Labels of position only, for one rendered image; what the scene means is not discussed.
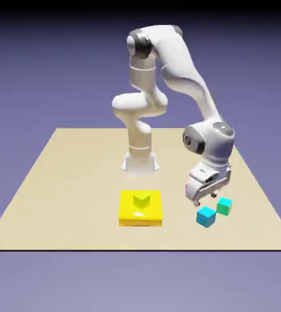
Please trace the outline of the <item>small yellow-green cube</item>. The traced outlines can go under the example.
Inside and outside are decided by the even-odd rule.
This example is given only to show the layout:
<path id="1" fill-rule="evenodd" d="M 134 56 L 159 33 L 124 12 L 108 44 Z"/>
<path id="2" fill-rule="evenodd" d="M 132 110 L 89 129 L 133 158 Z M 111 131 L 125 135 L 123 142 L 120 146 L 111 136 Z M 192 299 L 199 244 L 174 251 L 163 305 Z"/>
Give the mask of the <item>small yellow-green cube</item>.
<path id="1" fill-rule="evenodd" d="M 151 203 L 151 192 L 148 190 L 138 190 L 133 192 L 133 207 L 137 210 L 144 210 Z"/>

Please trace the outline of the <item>small teal cube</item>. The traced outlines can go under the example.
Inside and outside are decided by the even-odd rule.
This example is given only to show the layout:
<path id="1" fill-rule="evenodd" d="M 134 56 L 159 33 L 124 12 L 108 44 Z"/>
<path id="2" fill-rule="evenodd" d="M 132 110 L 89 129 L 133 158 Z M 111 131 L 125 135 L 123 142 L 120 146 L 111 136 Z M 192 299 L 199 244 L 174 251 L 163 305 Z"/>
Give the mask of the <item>small teal cube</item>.
<path id="1" fill-rule="evenodd" d="M 216 212 L 218 214 L 228 216 L 232 208 L 232 200 L 225 198 L 225 197 L 220 197 L 218 200 L 218 203 L 216 205 Z"/>

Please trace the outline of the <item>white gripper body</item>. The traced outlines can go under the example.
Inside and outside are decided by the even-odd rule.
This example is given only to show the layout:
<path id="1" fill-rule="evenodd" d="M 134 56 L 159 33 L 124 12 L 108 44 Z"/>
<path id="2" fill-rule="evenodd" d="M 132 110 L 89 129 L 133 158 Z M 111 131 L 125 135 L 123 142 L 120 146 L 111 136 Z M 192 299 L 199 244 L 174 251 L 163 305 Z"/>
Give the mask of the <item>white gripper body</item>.
<path id="1" fill-rule="evenodd" d="M 210 166 L 195 166 L 189 172 L 186 183 L 185 195 L 194 202 L 201 200 L 211 193 L 219 190 L 229 183 L 231 176 L 231 166 L 225 168 L 212 168 Z"/>

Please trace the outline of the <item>small blue cube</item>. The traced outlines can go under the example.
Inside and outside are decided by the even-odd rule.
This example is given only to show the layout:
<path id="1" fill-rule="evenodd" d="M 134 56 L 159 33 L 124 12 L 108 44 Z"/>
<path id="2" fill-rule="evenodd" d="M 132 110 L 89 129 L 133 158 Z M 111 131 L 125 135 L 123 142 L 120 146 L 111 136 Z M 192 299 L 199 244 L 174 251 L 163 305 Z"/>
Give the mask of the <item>small blue cube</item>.
<path id="1" fill-rule="evenodd" d="M 202 207 L 197 211 L 196 222 L 203 227 L 210 227 L 216 219 L 216 211 L 209 207 Z"/>

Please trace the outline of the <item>large yellow box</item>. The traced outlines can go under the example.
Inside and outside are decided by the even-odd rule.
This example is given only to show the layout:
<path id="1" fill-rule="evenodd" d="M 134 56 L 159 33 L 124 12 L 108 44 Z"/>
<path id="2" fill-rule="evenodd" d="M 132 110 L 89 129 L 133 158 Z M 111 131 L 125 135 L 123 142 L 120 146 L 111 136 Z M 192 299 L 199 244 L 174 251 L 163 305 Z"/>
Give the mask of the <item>large yellow box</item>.
<path id="1" fill-rule="evenodd" d="M 151 192 L 151 203 L 144 210 L 133 207 L 133 192 L 122 190 L 119 199 L 118 222 L 120 226 L 162 226 L 162 200 L 159 190 Z"/>

